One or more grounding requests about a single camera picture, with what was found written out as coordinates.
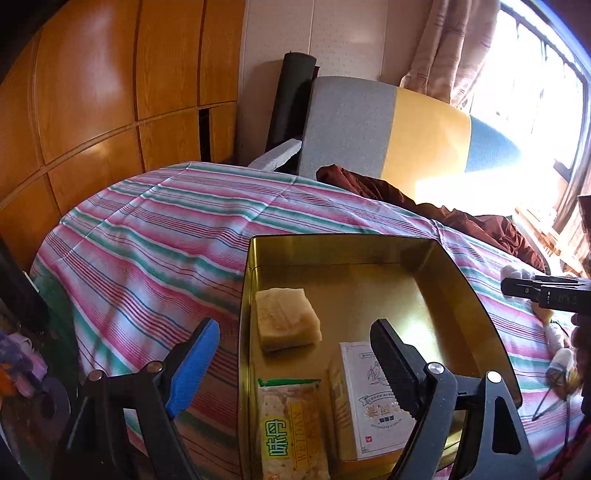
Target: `metal screw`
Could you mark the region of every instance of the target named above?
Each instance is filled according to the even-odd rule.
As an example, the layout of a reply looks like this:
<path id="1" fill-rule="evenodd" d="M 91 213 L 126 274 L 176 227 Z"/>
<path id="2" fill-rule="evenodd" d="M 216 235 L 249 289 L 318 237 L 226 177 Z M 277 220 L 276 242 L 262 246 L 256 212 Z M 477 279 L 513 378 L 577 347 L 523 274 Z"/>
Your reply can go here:
<path id="1" fill-rule="evenodd" d="M 503 380 L 503 377 L 501 377 L 501 374 L 499 372 L 495 372 L 494 370 L 491 370 L 490 372 L 488 372 L 486 374 L 486 377 L 488 378 L 488 380 L 490 380 L 493 383 L 501 383 L 501 380 Z"/>
<path id="2" fill-rule="evenodd" d="M 442 364 L 438 364 L 437 362 L 432 362 L 430 364 L 427 365 L 427 369 L 432 373 L 432 374 L 436 374 L 436 375 L 440 375 L 443 373 L 443 371 L 445 370 L 445 368 L 443 367 Z"/>
<path id="3" fill-rule="evenodd" d="M 91 382 L 99 381 L 101 378 L 103 378 L 104 374 L 105 372 L 103 372 L 102 370 L 93 370 L 88 374 L 88 380 L 90 380 Z"/>
<path id="4" fill-rule="evenodd" d="M 158 360 L 154 360 L 153 362 L 150 362 L 148 365 L 146 365 L 146 370 L 151 374 L 157 374 L 158 372 L 162 371 L 163 368 L 164 365 Z"/>

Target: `blue gripper pad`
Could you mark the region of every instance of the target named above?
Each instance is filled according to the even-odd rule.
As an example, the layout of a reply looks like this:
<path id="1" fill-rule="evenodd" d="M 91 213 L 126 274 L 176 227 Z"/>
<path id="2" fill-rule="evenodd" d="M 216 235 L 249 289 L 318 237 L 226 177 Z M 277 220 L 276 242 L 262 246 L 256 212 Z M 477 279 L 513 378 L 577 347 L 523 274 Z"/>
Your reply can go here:
<path id="1" fill-rule="evenodd" d="M 220 343 L 218 323 L 213 319 L 204 321 L 207 321 L 207 325 L 178 366 L 170 383 L 166 411 L 172 419 L 191 404 Z"/>

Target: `gold metal tray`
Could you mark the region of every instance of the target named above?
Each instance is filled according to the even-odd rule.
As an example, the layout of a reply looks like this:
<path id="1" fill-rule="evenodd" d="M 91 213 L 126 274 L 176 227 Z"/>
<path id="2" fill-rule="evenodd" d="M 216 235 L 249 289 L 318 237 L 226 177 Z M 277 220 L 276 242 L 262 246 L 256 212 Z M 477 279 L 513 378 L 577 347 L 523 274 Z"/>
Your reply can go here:
<path id="1" fill-rule="evenodd" d="M 259 347 L 255 293 L 303 288 L 322 328 L 322 346 L 273 353 Z M 519 407 L 522 397 L 501 339 L 463 274 L 434 240 L 389 235 L 257 236 L 246 261 L 239 340 L 239 417 L 242 476 L 262 480 L 256 404 L 257 378 L 320 378 L 320 408 L 333 480 L 386 477 L 402 451 L 357 462 L 338 461 L 327 367 L 339 342 L 369 341 L 386 318 L 427 362 L 456 375 L 498 371 Z M 453 462 L 463 414 L 457 412 L 440 466 Z"/>

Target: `white wall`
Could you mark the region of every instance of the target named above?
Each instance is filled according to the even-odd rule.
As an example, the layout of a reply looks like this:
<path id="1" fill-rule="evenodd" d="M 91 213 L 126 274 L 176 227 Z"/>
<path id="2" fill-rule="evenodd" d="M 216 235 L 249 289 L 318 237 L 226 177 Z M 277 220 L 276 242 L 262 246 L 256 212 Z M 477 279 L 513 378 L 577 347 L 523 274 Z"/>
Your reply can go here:
<path id="1" fill-rule="evenodd" d="M 317 58 L 320 75 L 397 85 L 431 0 L 247 0 L 238 97 L 239 162 L 264 152 L 283 55 Z"/>

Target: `striped bedsheet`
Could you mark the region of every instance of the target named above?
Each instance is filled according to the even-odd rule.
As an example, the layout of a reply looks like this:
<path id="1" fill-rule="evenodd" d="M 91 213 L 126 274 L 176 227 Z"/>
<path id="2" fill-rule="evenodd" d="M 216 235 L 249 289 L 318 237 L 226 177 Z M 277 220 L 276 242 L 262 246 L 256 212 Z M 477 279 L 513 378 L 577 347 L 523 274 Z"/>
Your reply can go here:
<path id="1" fill-rule="evenodd" d="M 533 422 L 545 393 L 544 332 L 526 304 L 507 302 L 501 268 L 516 259 L 441 224 L 301 177 L 185 163 L 119 182 L 68 213 L 43 242 L 32 276 L 41 294 L 67 293 L 85 373 L 135 372 L 215 318 L 221 343 L 177 426 L 203 476 L 241 474 L 236 411 L 242 277 L 255 235 L 388 233 L 438 240 L 490 314 L 523 393 L 521 415 L 540 472 L 564 441 L 566 406 Z M 568 315 L 564 325 L 570 328 Z M 551 393 L 547 402 L 555 400 Z M 582 414 L 571 402 L 571 435 Z M 137 419 L 128 416 L 140 445 Z"/>

